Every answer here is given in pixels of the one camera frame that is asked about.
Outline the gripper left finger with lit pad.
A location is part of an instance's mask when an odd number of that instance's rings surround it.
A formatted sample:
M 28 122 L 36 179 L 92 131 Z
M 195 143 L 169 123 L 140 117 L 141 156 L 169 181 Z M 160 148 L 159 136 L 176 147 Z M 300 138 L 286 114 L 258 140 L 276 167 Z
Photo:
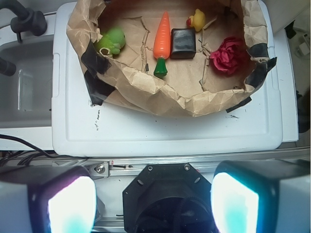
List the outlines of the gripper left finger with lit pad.
M 5 166 L 0 169 L 2 233 L 89 233 L 96 187 L 83 166 Z

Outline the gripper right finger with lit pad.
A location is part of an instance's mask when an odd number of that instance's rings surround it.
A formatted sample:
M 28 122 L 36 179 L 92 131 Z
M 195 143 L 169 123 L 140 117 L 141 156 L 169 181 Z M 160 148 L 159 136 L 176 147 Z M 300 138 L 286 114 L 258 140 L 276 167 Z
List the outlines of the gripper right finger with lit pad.
M 222 161 L 212 180 L 211 209 L 222 233 L 309 233 L 310 161 Z

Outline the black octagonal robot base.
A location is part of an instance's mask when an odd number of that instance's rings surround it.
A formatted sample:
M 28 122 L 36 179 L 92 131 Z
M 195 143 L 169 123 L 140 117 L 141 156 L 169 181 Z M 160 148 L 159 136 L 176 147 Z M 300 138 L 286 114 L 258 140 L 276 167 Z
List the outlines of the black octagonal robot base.
M 122 193 L 128 233 L 215 233 L 211 183 L 190 164 L 147 165 Z

